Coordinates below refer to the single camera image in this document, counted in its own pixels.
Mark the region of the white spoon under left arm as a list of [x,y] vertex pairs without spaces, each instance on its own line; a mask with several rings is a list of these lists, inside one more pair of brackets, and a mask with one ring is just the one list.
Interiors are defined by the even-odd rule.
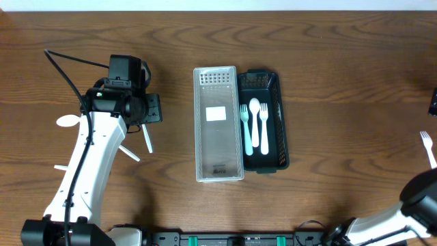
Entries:
[[80,122],[81,117],[73,114],[63,115],[57,119],[56,124],[60,127],[72,127]]

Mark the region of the white plastic spoon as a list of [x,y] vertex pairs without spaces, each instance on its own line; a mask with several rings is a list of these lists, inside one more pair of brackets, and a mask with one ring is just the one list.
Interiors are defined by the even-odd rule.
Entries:
[[252,114],[252,135],[251,141],[252,146],[257,148],[259,146],[259,131],[258,131],[258,123],[257,123],[257,114],[260,110],[260,102],[256,98],[252,98],[249,102],[249,110]]

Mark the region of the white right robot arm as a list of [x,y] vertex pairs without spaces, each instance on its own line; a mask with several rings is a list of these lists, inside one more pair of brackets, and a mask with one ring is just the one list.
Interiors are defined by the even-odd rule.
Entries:
[[420,133],[431,169],[415,176],[403,188],[399,202],[383,212],[366,218],[352,218],[331,230],[323,245],[397,245],[418,238],[436,236],[436,158],[434,142],[425,131]]

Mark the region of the pale green plastic fork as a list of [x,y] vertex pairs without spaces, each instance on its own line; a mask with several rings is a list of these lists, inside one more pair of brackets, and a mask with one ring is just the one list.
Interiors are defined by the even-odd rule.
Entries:
[[248,125],[249,112],[245,104],[240,105],[240,120],[243,123],[245,153],[247,156],[251,156],[253,154],[253,147]]

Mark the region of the white plastic fork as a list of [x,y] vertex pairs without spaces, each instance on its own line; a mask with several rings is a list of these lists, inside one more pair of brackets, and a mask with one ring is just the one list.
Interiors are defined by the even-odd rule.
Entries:
[[267,130],[268,106],[266,103],[261,104],[259,118],[262,121],[261,153],[263,155],[267,155],[269,153],[269,146],[268,146],[268,130]]

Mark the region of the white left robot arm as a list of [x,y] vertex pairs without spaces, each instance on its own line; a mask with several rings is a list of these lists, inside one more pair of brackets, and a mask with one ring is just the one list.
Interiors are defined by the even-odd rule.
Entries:
[[162,120],[158,94],[92,87],[83,95],[79,134],[61,185],[40,220],[28,219],[24,245],[151,245],[138,225],[101,227],[104,191],[117,151],[133,125]]

